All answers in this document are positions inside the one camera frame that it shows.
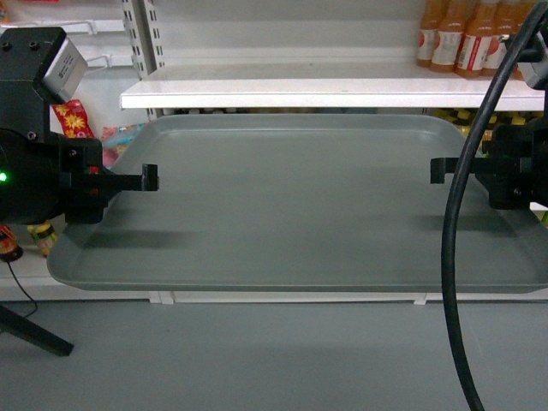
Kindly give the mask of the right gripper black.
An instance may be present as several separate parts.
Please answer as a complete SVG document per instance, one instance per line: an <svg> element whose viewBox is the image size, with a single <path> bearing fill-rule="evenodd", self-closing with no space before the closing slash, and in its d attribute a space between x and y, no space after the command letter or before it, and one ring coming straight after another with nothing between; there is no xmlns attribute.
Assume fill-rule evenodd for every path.
<svg viewBox="0 0 548 411"><path fill-rule="evenodd" d="M547 205L547 125L502 125L483 144L485 158L474 158L469 173L484 186L489 206L497 210ZM432 158L430 183L444 184L459 158Z"/></svg>

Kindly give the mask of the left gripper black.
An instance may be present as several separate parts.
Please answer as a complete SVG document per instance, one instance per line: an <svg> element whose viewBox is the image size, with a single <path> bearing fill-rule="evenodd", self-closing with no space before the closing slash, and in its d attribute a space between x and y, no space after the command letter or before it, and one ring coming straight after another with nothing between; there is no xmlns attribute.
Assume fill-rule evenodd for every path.
<svg viewBox="0 0 548 411"><path fill-rule="evenodd" d="M99 140L65 138L59 155L60 206L67 223L100 223L115 191L159 190L156 164L143 164L139 175L109 172Z"/></svg>

